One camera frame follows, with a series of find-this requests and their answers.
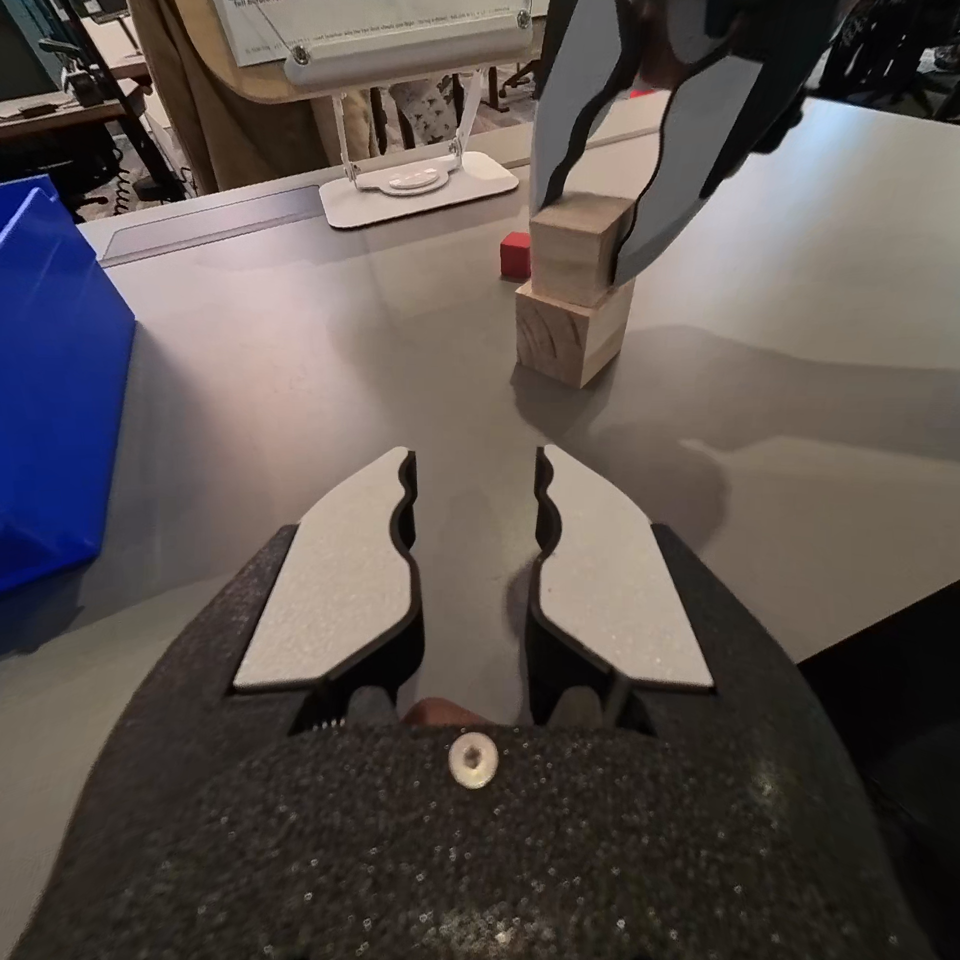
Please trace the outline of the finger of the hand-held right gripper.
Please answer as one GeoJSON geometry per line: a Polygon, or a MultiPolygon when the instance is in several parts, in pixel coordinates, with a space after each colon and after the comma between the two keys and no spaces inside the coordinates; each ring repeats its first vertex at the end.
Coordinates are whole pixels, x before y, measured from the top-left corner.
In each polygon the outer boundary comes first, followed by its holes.
{"type": "Polygon", "coordinates": [[[530,157],[530,212],[563,196],[595,127],[639,68],[639,17],[629,1],[551,1],[530,157]]]}
{"type": "Polygon", "coordinates": [[[738,2],[638,2],[635,78],[668,91],[654,173],[620,240],[611,279],[633,281],[706,203],[707,180],[760,76],[761,64],[732,52],[738,2]]]}

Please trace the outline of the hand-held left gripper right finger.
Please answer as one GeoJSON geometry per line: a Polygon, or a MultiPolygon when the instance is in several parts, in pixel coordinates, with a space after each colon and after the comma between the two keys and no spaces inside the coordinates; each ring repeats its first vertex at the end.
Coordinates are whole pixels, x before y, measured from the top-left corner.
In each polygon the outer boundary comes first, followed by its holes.
{"type": "Polygon", "coordinates": [[[602,724],[642,713],[642,690],[711,695],[714,676],[647,514],[554,443],[535,452],[525,662],[546,724],[569,690],[602,724]]]}

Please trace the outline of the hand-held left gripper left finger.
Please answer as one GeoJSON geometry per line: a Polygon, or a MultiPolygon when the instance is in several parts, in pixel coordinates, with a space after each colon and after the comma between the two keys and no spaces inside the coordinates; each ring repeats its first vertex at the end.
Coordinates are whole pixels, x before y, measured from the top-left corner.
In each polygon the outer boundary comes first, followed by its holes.
{"type": "Polygon", "coordinates": [[[417,457],[396,446],[299,522],[233,680],[238,693],[397,694],[425,654],[412,555],[417,457]]]}

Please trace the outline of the smaller straight-grained wooden cube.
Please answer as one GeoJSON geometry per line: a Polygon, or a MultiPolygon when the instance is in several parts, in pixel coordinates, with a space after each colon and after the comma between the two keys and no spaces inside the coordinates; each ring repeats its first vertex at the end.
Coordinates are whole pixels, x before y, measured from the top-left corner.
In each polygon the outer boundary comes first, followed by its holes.
{"type": "Polygon", "coordinates": [[[531,289],[572,306],[597,306],[613,288],[614,255],[634,202],[586,192],[565,194],[530,220],[531,289]]]}

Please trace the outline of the large ring-grained wooden cube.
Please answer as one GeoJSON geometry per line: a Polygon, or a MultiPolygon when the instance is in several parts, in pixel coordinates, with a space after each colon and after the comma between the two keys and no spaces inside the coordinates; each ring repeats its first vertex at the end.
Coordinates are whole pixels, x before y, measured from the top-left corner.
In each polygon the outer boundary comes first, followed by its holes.
{"type": "Polygon", "coordinates": [[[620,352],[636,282],[607,291],[594,306],[537,294],[531,282],[514,295],[519,366],[566,386],[584,388],[620,352]]]}

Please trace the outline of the white patterned cloth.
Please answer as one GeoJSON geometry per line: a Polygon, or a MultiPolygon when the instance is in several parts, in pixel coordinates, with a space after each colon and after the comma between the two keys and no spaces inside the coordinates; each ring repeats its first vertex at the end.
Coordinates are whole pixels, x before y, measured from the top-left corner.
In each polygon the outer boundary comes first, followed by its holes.
{"type": "Polygon", "coordinates": [[[398,114],[408,121],[419,142],[431,145],[456,137],[454,75],[404,80],[393,83],[389,91],[398,114]]]}

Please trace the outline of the white document stand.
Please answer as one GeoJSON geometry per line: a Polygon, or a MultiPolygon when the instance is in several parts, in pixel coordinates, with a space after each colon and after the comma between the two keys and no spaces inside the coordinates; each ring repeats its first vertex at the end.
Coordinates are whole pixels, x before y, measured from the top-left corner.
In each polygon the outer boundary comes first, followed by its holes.
{"type": "MultiPolygon", "coordinates": [[[[301,48],[285,57],[286,73],[297,85],[326,83],[347,76],[348,67],[363,73],[373,66],[389,75],[405,73],[424,64],[430,54],[450,54],[465,50],[467,54],[487,54],[510,49],[528,39],[530,27],[521,34],[485,34],[472,39],[461,37],[440,43],[426,42],[383,49],[375,52],[308,54],[301,48]]],[[[421,154],[407,162],[399,160],[367,161],[361,164],[350,155],[347,142],[345,100],[350,92],[388,89],[374,86],[367,89],[339,91],[320,96],[332,102],[341,152],[343,176],[319,187],[319,199],[326,221],[338,231],[361,229],[395,221],[404,217],[457,207],[463,204],[498,197],[515,191],[518,179],[485,153],[469,150],[474,119],[486,88],[486,71],[476,71],[470,80],[462,107],[462,118],[456,136],[433,146],[433,155],[421,154]]]]}

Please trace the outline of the printed instruction sheet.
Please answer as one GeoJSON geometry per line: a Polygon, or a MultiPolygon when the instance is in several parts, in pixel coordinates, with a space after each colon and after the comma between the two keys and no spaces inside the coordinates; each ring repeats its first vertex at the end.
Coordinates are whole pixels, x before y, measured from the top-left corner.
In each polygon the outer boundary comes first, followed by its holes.
{"type": "Polygon", "coordinates": [[[274,63],[296,48],[322,57],[426,42],[521,35],[533,3],[517,1],[216,1],[238,66],[274,63]]]}

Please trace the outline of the plywood board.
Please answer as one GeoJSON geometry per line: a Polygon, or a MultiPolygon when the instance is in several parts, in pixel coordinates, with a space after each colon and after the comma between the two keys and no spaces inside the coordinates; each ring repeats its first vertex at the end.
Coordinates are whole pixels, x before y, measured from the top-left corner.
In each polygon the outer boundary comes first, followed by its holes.
{"type": "Polygon", "coordinates": [[[374,66],[366,67],[363,73],[357,67],[347,67],[344,78],[303,84],[294,83],[287,76],[284,57],[276,61],[239,66],[215,2],[174,1],[170,5],[198,58],[211,75],[247,101],[275,105],[315,99],[339,91],[385,88],[393,83],[433,76],[471,74],[509,62],[534,59],[543,47],[549,3],[523,3],[522,11],[531,16],[529,36],[510,49],[486,54],[468,54],[466,50],[429,54],[425,63],[405,73],[392,75],[383,69],[376,71],[374,66]]]}

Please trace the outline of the beige cloth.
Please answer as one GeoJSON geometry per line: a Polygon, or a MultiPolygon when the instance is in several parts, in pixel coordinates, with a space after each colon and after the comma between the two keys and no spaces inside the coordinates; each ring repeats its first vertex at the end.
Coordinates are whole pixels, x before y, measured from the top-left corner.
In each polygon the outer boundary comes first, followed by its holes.
{"type": "Polygon", "coordinates": [[[128,8],[199,195],[341,165],[329,97],[248,100],[204,64],[174,2],[130,1],[128,8]]]}

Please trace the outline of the blue plastic bin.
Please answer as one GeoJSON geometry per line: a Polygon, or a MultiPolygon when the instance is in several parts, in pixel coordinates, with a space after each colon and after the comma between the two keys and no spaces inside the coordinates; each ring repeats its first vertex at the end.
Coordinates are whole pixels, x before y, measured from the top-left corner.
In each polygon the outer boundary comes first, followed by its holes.
{"type": "Polygon", "coordinates": [[[46,175],[1,186],[1,592],[102,549],[134,312],[46,175]]]}

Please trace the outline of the wooden desk with black frame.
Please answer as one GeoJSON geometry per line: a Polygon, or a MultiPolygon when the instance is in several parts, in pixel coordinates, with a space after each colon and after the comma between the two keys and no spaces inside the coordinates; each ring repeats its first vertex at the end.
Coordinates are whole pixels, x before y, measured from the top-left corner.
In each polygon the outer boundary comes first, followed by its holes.
{"type": "MultiPolygon", "coordinates": [[[[147,74],[121,77],[118,84],[133,115],[146,113],[146,97],[153,92],[152,79],[147,74]]],[[[116,99],[107,99],[93,105],[81,105],[66,93],[52,93],[1,103],[1,141],[14,141],[56,130],[93,124],[118,122],[124,108],[116,99]]]]}

